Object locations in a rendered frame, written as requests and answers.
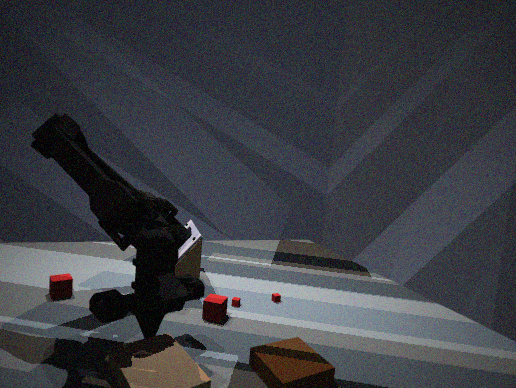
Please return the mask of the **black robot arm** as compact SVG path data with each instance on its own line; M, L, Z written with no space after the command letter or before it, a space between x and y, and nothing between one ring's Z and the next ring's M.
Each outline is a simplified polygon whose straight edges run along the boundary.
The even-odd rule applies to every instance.
M80 129L66 113L55 113L31 134L30 146L53 158L86 192L98 224L122 251L135 247L146 273L139 296L148 297L159 315L181 311L196 293L193 276L175 276L178 248L191 237L191 227L174 217L179 210L167 199L137 190L89 149Z

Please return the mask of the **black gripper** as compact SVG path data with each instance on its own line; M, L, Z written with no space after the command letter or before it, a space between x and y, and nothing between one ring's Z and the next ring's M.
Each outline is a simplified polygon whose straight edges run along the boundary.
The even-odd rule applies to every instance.
M134 293L122 295L116 289L94 293L89 300L89 311L101 322L109 323L123 319L130 311L135 315L141 328L144 339L154 337L165 315L155 312L153 305L147 298L139 296L141 282L145 272L137 262L137 256L132 264L136 266L135 281L131 282ZM194 277L195 278L195 277ZM197 278L196 293L193 299L204 297L205 286Z

